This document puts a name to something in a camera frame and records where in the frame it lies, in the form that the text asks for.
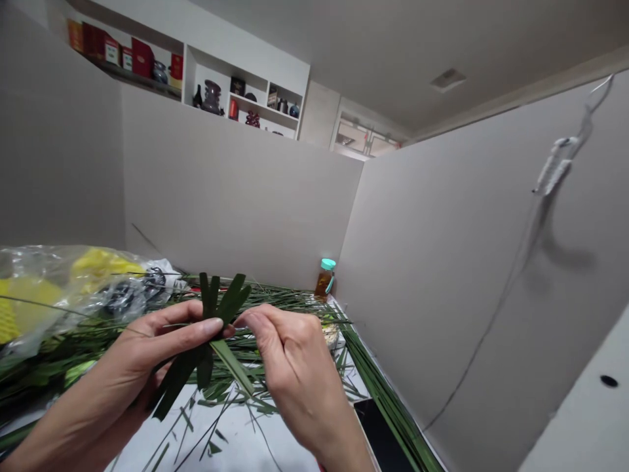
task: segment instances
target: black vase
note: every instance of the black vase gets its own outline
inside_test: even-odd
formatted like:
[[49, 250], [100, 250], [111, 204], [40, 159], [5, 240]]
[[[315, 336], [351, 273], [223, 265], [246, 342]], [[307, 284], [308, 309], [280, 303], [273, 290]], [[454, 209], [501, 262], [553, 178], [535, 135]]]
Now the black vase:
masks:
[[201, 86], [197, 85], [197, 93], [195, 97], [192, 99], [192, 106], [194, 108], [201, 108], [201, 104], [203, 103], [203, 97], [201, 96]]

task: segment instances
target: wrist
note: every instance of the wrist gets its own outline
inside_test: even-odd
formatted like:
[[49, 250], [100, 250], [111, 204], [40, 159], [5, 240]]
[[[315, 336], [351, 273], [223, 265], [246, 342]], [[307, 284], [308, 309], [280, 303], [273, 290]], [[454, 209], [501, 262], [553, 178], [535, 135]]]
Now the wrist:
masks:
[[351, 409], [351, 416], [337, 430], [338, 434], [325, 451], [315, 454], [327, 472], [370, 472], [374, 471], [372, 455], [367, 438], [358, 417]]

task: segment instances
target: teal bottle cap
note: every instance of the teal bottle cap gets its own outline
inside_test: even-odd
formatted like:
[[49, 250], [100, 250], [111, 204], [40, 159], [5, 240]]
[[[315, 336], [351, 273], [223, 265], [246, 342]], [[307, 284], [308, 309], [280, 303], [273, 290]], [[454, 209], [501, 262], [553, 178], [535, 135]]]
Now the teal bottle cap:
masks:
[[332, 259], [321, 259], [321, 268], [325, 270], [333, 270], [336, 267], [336, 262]]

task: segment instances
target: glass bottle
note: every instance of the glass bottle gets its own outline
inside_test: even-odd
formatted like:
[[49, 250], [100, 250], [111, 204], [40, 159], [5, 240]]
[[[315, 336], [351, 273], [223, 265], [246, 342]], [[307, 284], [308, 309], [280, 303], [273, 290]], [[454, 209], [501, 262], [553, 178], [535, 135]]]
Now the glass bottle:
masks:
[[323, 298], [328, 296], [334, 283], [334, 267], [336, 267], [336, 262], [332, 259], [321, 259], [321, 272], [316, 281], [314, 296]]

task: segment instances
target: red box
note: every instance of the red box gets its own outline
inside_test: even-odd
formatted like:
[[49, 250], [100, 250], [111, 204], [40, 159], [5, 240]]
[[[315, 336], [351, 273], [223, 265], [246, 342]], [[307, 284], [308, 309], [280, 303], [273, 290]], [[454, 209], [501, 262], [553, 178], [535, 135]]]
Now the red box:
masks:
[[83, 53], [86, 56], [105, 60], [105, 38], [109, 35], [102, 29], [83, 23]]
[[170, 57], [170, 76], [173, 79], [183, 80], [183, 57], [174, 52]]
[[151, 79], [155, 62], [153, 50], [148, 44], [136, 38], [131, 38], [131, 49], [133, 50], [133, 72]]

